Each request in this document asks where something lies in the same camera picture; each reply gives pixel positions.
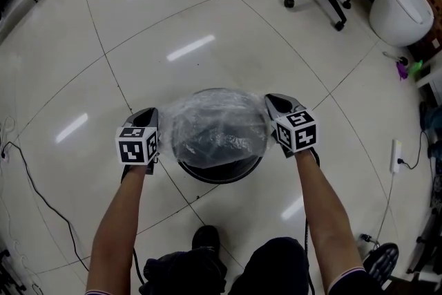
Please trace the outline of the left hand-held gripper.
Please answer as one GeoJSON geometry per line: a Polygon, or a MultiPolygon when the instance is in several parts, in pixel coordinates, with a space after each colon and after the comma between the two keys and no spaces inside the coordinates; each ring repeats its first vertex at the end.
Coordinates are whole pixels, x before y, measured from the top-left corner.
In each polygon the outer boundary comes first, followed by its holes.
{"type": "Polygon", "coordinates": [[[158,149],[158,110],[142,109],[126,119],[119,127],[115,144],[119,163],[125,166],[144,166],[146,175],[153,175],[158,149]]]}

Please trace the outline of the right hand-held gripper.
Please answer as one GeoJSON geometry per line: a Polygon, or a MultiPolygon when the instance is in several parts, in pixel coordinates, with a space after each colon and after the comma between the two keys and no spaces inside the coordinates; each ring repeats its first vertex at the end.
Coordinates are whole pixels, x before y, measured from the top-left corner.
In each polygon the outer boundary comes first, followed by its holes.
{"type": "Polygon", "coordinates": [[[294,97],[277,93],[266,94],[265,104],[273,120],[276,142],[286,158],[315,147],[316,118],[312,110],[305,109],[294,97]]]}

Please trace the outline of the person's right forearm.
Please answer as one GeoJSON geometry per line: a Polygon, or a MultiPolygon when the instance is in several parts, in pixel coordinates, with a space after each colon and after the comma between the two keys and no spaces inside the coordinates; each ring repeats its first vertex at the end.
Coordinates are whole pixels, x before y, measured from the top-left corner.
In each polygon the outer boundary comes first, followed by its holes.
{"type": "Polygon", "coordinates": [[[295,154],[305,215],[326,293],[345,272],[363,266],[346,210],[310,151],[295,154]]]}

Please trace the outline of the person's left forearm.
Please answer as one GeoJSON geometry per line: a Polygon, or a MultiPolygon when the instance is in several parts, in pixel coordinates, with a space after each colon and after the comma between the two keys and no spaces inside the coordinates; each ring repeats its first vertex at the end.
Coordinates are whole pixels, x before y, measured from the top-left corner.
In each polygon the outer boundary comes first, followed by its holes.
{"type": "Polygon", "coordinates": [[[131,166],[93,240],[85,295],[130,295],[145,166],[131,166]]]}

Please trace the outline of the long white power strip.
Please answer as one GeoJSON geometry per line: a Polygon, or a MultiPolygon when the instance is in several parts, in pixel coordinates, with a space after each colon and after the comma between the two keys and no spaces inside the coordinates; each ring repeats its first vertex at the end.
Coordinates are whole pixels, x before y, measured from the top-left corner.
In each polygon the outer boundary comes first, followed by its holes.
{"type": "Polygon", "coordinates": [[[397,140],[392,140],[392,154],[390,160],[390,171],[392,174],[399,172],[401,165],[401,153],[402,153],[402,143],[397,140]]]}

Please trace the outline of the person's black left shoe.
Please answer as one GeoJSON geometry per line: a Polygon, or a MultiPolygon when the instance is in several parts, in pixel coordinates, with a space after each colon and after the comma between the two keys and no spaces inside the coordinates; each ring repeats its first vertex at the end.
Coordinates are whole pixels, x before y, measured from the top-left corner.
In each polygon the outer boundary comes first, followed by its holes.
{"type": "Polygon", "coordinates": [[[200,227],[194,234],[191,248],[198,249],[208,247],[216,254],[220,251],[220,237],[218,230],[212,225],[204,225],[200,227]]]}

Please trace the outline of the white egg-shaped toilet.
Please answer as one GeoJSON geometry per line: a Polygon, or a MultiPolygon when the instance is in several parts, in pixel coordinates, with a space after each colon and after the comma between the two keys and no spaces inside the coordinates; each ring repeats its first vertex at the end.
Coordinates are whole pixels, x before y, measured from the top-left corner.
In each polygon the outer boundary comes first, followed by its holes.
{"type": "Polygon", "coordinates": [[[369,12],[372,30],[396,47],[420,41],[433,23],[434,13],[427,0],[374,0],[369,12]]]}

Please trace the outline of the white vanity cabinet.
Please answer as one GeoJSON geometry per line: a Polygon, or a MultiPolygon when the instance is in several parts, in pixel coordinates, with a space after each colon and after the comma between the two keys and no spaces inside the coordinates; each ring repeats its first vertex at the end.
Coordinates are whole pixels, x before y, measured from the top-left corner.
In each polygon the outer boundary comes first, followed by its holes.
{"type": "Polygon", "coordinates": [[[442,61],[423,64],[416,87],[424,86],[430,87],[436,103],[442,105],[442,61]]]}

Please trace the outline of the person's dark trousers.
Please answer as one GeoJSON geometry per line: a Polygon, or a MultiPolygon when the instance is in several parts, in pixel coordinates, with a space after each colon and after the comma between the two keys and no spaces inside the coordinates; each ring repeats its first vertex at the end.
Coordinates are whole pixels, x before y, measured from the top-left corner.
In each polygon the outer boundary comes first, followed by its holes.
{"type": "MultiPolygon", "coordinates": [[[[222,295],[227,267],[215,250],[178,251],[144,266],[141,295],[222,295]]],[[[305,250],[296,239],[273,238],[254,251],[228,295],[308,295],[305,250]]]]}

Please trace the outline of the black tufted round stool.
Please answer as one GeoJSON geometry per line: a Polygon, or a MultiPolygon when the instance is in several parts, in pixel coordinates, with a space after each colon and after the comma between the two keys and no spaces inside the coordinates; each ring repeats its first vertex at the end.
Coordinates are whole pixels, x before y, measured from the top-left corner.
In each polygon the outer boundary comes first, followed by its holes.
{"type": "Polygon", "coordinates": [[[396,267],[399,248],[392,242],[380,242],[368,234],[361,234],[360,239],[372,243],[374,248],[363,261],[365,271],[382,287],[390,279],[396,267]]]}

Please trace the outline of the person's dark shirt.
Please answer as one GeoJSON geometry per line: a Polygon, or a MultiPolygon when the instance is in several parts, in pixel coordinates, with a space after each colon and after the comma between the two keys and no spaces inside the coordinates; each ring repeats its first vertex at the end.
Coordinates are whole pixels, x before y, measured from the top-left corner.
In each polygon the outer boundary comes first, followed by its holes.
{"type": "MultiPolygon", "coordinates": [[[[306,278],[283,276],[272,278],[261,284],[252,273],[245,271],[232,284],[228,295],[308,295],[309,281],[306,278]]],[[[176,290],[161,289],[150,284],[139,288],[140,295],[224,295],[219,290],[204,290],[201,294],[186,289],[182,294],[176,290]]],[[[362,268],[350,269],[341,274],[328,290],[327,295],[382,295],[381,286],[362,268]]]]}

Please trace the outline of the white handled toilet brush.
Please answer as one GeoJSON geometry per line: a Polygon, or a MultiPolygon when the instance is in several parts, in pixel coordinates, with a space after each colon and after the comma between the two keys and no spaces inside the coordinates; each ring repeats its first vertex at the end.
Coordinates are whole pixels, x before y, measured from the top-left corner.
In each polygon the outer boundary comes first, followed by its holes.
{"type": "Polygon", "coordinates": [[[408,59],[404,56],[392,55],[392,54],[389,54],[388,52],[383,52],[383,55],[389,59],[392,59],[395,62],[400,63],[401,65],[403,65],[405,67],[407,67],[409,64],[408,59]]]}

